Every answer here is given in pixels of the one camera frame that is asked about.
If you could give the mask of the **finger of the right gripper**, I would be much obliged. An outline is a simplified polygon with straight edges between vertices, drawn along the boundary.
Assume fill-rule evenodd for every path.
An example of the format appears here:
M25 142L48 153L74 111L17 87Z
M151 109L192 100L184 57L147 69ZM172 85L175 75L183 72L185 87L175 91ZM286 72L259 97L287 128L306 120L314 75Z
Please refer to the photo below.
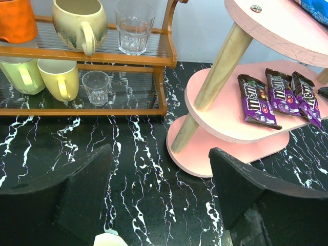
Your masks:
M318 94L328 99L328 87L321 87L318 89Z

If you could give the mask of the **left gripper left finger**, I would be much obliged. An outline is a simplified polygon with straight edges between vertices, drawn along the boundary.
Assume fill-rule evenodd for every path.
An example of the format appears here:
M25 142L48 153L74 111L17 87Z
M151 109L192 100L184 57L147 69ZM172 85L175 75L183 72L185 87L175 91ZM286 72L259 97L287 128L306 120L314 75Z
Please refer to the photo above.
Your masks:
M1 245L93 245L112 147L1 190Z

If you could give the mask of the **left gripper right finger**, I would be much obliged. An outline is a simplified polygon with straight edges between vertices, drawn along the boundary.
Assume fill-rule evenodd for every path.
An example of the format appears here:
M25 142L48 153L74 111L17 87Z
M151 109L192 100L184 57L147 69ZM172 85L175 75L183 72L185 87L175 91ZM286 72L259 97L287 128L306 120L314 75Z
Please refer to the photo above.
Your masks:
M209 152L233 245L327 245L327 192L276 178L220 148Z

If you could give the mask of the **purple candy bag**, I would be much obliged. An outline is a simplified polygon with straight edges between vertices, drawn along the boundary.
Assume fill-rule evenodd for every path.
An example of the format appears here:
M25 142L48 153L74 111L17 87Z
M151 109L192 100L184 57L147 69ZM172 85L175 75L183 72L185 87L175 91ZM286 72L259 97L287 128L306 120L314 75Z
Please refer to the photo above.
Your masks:
M314 83L299 72L292 73L292 89L299 102L300 114L311 124L321 127L321 116L313 88Z
M266 68L265 75L273 109L287 115L301 116L299 102L291 88L292 77L269 68Z
M266 85L247 74L237 76L241 92L244 121L259 126L281 130L277 124L273 108L266 93Z

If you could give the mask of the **blue candy bag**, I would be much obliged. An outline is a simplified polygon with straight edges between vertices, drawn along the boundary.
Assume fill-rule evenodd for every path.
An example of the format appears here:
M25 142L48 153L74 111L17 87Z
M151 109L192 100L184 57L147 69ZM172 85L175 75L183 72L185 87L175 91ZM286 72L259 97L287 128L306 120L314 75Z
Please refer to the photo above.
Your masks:
M304 10L310 13L315 20L327 26L327 0L295 0Z

